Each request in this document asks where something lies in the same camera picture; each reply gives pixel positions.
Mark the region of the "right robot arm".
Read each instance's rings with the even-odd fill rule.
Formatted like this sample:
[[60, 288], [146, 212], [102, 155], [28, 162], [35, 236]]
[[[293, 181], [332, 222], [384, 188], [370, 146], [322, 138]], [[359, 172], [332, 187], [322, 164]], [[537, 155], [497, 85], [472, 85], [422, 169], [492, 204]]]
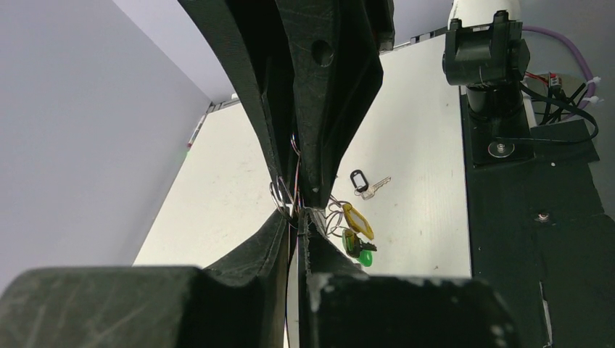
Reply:
[[[247, 113], [274, 181], [324, 206], [383, 82], [391, 1], [182, 1]], [[517, 1], [455, 1], [442, 65], [452, 86], [522, 79], [529, 50]]]

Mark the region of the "yellow key tag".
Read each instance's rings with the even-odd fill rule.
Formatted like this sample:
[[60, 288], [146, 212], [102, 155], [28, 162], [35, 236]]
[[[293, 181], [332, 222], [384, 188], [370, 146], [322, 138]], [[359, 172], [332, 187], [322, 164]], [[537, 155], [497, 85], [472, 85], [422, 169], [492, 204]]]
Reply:
[[374, 240], [375, 236], [370, 223], [350, 203], [342, 204], [342, 212], [348, 226], [354, 232], [363, 234], [370, 241]]

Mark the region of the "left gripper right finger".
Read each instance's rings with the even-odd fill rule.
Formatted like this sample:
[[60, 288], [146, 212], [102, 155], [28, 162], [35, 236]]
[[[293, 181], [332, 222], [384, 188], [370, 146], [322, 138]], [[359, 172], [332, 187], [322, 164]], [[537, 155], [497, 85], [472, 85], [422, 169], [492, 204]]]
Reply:
[[369, 275], [298, 217], [301, 347], [520, 347], [501, 296], [468, 278]]

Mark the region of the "key black tag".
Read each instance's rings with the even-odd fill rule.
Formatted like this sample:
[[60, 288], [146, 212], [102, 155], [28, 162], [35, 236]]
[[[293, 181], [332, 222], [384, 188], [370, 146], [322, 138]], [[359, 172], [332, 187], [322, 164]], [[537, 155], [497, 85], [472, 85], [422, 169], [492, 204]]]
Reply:
[[372, 199], [375, 196], [375, 193], [382, 186], [388, 184], [391, 180], [392, 178], [387, 176], [378, 182], [369, 183], [362, 170], [353, 170], [350, 173], [350, 181], [354, 187], [354, 193], [356, 196], [360, 196], [363, 200]]

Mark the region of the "green key tag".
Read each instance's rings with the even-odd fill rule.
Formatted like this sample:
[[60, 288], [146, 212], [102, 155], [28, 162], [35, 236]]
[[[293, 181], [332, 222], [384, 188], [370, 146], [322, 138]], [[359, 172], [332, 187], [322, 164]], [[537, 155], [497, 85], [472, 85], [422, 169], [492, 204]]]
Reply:
[[342, 243], [346, 254], [356, 259], [362, 266], [371, 267], [373, 264], [373, 253], [377, 247], [368, 242], [364, 242], [356, 232], [345, 228], [342, 234]]

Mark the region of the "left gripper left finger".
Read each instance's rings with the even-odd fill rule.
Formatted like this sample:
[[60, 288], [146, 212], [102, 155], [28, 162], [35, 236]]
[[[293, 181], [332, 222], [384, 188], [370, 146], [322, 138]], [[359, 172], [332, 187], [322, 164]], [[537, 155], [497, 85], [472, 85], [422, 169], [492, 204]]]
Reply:
[[39, 268], [1, 297], [3, 347], [281, 347], [288, 222], [206, 268]]

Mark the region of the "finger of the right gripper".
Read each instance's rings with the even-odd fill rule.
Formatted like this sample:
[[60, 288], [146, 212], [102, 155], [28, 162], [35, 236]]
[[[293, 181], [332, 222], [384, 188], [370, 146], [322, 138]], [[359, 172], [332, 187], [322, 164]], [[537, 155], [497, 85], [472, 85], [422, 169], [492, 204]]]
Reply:
[[271, 180], [292, 192], [294, 70], [274, 1], [181, 1], [212, 48], [257, 135]]
[[292, 65], [300, 187], [331, 193], [341, 159], [383, 81], [393, 1], [277, 1]]

